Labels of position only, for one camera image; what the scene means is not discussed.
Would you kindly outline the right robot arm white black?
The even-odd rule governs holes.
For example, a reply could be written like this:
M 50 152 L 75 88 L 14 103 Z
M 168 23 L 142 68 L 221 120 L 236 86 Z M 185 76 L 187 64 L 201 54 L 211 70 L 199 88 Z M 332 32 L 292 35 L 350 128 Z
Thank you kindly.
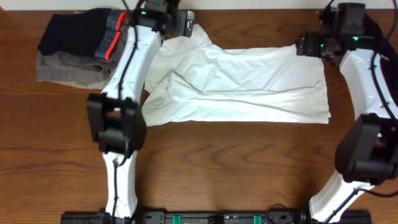
M 349 207 L 363 193 L 397 195 L 372 190 L 397 178 L 397 52 L 381 35 L 304 31 L 297 53 L 338 61 L 356 117 L 336 149 L 332 177 L 307 211 L 290 212 L 292 223 L 372 223 L 369 212 Z

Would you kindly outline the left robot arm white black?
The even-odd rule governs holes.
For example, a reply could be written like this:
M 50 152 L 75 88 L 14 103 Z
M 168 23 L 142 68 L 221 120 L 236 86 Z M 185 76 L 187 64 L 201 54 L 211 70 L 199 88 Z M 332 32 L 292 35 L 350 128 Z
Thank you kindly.
M 104 213 L 82 223 L 132 223 L 137 208 L 135 168 L 146 138 L 141 95 L 149 67 L 167 35 L 190 37 L 195 14 L 137 9 L 114 75 L 87 102 L 91 135 L 106 165 L 108 201 Z

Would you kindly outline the white t-shirt with green print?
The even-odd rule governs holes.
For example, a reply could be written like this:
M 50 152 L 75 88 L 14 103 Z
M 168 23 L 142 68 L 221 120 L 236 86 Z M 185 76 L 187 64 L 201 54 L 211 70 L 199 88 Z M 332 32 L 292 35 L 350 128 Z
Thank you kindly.
M 185 121 L 326 124 L 324 66 L 294 45 L 222 49 L 199 25 L 164 41 L 147 73 L 148 126 Z

